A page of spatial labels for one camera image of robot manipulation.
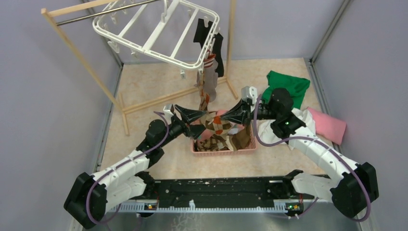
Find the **black sock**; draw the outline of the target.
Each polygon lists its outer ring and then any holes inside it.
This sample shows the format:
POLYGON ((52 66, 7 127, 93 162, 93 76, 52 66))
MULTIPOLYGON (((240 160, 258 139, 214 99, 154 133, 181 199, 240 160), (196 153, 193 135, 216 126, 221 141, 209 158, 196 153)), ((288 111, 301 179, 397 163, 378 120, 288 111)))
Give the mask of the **black sock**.
POLYGON ((204 43, 206 41, 206 38, 208 36, 212 24, 213 24, 212 21, 208 21, 208 26, 206 27, 204 24, 204 19, 202 18, 198 19, 193 42, 199 43, 201 48, 203 48, 204 46, 204 43))
POLYGON ((220 33, 215 34, 214 38, 215 38, 215 42, 213 46, 213 54, 216 55, 215 60, 218 63, 218 66, 215 69, 215 71, 218 74, 218 77, 223 77, 224 76, 224 64, 223 64, 223 59, 221 56, 221 48, 222 48, 222 43, 223 43, 224 38, 220 33))

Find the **argyle patterned sock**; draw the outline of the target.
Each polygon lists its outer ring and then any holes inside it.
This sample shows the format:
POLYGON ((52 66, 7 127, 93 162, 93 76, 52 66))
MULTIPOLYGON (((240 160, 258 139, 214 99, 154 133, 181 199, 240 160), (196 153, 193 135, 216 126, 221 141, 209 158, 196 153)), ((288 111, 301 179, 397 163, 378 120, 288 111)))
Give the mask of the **argyle patterned sock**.
POLYGON ((208 105, 210 102, 210 95, 204 89, 205 87, 205 71, 203 69, 197 72, 196 87, 198 88, 200 96, 199 109, 201 111, 208 111, 208 105))
POLYGON ((199 119, 205 131, 197 139, 197 150, 200 152, 234 151, 230 141, 229 131, 232 129, 230 122, 222 120, 216 112, 207 113, 199 119))

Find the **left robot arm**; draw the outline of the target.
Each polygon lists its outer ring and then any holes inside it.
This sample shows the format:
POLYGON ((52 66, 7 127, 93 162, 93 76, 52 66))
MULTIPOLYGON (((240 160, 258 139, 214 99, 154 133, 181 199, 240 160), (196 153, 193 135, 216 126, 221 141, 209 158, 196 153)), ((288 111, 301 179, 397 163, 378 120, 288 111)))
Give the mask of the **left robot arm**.
POLYGON ((154 186, 147 169, 164 155, 163 147, 180 135, 198 138, 205 126, 194 124, 206 111, 168 104, 160 119, 149 123, 142 142, 117 163, 104 170, 81 173, 64 202, 64 209, 85 229, 109 222, 105 214, 128 199, 152 197, 154 186))

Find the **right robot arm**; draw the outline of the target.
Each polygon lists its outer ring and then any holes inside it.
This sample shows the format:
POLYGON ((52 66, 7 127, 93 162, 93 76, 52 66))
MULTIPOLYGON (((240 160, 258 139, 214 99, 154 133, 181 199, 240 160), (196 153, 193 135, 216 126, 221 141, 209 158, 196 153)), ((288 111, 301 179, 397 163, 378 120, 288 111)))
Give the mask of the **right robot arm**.
POLYGON ((371 203, 379 197, 375 167, 368 162, 359 164, 327 145, 292 112, 292 106, 293 100, 284 88, 274 89, 269 101, 264 102, 261 96, 256 96, 256 88, 244 87, 242 99, 221 119, 243 125, 253 123, 253 128, 259 120, 273 120, 270 127, 280 140, 265 143, 255 132, 258 142, 266 147, 286 143, 327 174, 327 177, 319 177, 294 170, 284 177, 283 194, 288 198, 300 193, 312 195, 331 202, 353 221, 367 220, 371 203))

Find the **white clip hanger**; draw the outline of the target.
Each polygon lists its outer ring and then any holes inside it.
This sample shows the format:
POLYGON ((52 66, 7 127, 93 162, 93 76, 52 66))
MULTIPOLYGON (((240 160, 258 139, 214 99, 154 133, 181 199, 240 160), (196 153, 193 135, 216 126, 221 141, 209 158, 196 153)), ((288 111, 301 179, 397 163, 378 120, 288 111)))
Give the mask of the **white clip hanger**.
MULTIPOLYGON (((178 67, 181 70, 182 77, 185 76, 184 71, 186 70, 201 70, 204 69, 204 59, 206 59, 209 53, 212 51, 214 46, 214 36, 219 31, 218 23, 220 21, 219 15, 208 8, 203 6, 197 5, 187 0, 172 0, 172 1, 163 1, 164 4, 164 11, 160 16, 160 21, 158 22, 155 29, 147 38, 147 41, 143 44, 138 44, 134 41, 125 38, 125 34, 134 26, 136 21, 140 18, 142 13, 144 12, 145 8, 148 4, 139 6, 139 9, 135 12, 135 14, 131 17, 130 21, 124 26, 124 28, 118 33, 114 34, 110 32, 105 26, 102 24, 105 15, 97 16, 92 21, 92 26, 94 31, 107 38, 108 44, 116 53, 120 53, 119 45, 129 48, 133 53, 141 53, 152 58, 155 58, 159 61, 172 64, 178 67), (173 51, 170 55, 165 55, 153 50, 153 45, 158 40, 159 36, 162 34, 163 30, 169 23, 170 19, 172 18, 174 12, 176 11, 178 6, 187 7, 190 10, 189 20, 186 23, 173 51), (185 61, 181 61, 180 59, 176 58, 177 53, 179 52, 185 37, 187 36, 188 31, 190 30, 197 14, 203 13, 204 14, 204 24, 207 27, 208 21, 212 21, 213 24, 210 28, 206 41, 204 43, 203 48, 201 48, 200 53, 198 54, 197 60, 194 63, 187 63, 185 61)), ((114 9, 114 6, 118 5, 118 1, 114 3, 109 3, 103 11, 114 9)), ((108 14, 113 23, 116 23, 116 18, 112 16, 114 13, 108 14)))

